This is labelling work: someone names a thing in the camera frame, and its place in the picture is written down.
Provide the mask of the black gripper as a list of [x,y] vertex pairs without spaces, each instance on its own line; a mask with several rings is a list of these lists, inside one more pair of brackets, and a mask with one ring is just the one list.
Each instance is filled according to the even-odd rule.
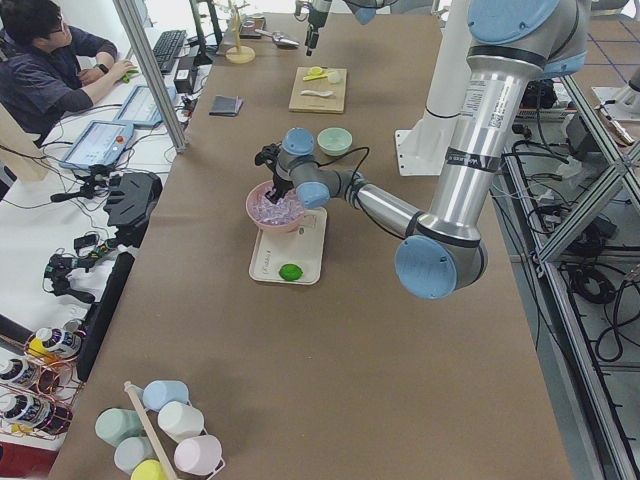
[[319,30],[320,28],[317,25],[313,23],[308,24],[305,39],[307,56],[311,56],[317,47],[317,43],[319,40]]
[[294,184],[285,178],[283,178],[277,171],[277,167],[272,168],[272,183],[273,186],[266,193],[266,198],[272,203],[277,204],[281,199],[294,189]]

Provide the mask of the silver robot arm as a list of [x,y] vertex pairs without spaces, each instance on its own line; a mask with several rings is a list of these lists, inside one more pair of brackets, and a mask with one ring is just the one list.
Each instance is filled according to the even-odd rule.
[[438,299],[477,281],[487,252],[477,221],[526,86],[578,71],[586,57],[588,1],[472,1],[470,78],[431,206],[421,211],[356,171],[321,169],[304,128],[284,136],[269,161],[275,203],[294,190],[307,209],[342,197],[401,240],[396,274],[411,294]]

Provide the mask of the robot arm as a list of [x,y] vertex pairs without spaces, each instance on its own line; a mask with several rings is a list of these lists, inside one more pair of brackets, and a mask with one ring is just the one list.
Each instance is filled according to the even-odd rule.
[[[384,0],[345,0],[349,11],[361,25],[368,24],[380,9],[390,7],[394,1]],[[294,17],[307,21],[305,37],[306,55],[311,56],[317,47],[320,30],[326,25],[332,0],[295,1]]]

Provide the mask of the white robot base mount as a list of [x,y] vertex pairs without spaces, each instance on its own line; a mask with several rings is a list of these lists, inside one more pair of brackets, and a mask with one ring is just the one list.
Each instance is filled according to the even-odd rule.
[[444,164],[470,79],[467,53],[469,3],[452,2],[425,102],[424,114],[410,130],[398,130],[396,157],[403,176],[437,176]]

